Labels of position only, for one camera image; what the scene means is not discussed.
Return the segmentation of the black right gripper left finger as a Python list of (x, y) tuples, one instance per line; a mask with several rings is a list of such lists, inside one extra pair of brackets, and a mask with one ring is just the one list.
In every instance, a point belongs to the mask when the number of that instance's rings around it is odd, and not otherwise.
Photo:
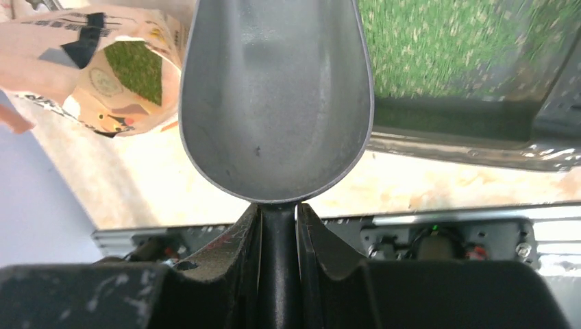
[(176, 266), (15, 265), (1, 270), (2, 328), (255, 328), (260, 231), (250, 206)]

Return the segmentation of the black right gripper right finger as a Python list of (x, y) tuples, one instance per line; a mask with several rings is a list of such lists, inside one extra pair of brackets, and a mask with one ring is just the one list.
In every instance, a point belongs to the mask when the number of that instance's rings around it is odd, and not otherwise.
[(568, 328), (539, 274), (532, 222), (568, 206), (393, 214), (353, 246), (300, 206), (306, 328)]

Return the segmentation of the grey metal scoop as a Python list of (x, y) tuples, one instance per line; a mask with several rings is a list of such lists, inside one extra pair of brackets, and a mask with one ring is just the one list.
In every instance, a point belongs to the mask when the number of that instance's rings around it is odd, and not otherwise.
[(364, 153), (373, 80), (355, 1), (198, 1), (182, 71), (182, 144), (196, 170), (249, 203), (227, 235), (203, 328), (305, 328), (307, 201)]

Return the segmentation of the orange cat litter bag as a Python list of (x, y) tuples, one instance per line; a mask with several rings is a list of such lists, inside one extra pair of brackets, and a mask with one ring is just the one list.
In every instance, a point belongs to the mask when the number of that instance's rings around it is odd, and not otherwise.
[(188, 29), (117, 5), (1, 24), (1, 90), (110, 138), (177, 125)]

